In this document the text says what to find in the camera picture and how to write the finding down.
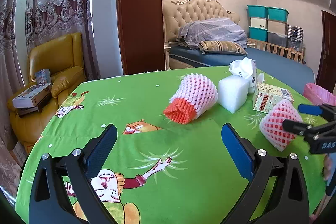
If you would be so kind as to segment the person's right hand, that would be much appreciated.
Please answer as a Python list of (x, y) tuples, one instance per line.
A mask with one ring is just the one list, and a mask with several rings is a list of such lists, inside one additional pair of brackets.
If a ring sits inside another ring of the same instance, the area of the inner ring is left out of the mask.
[(330, 154), (327, 154), (323, 160), (323, 180), (327, 181), (332, 176), (333, 160)]

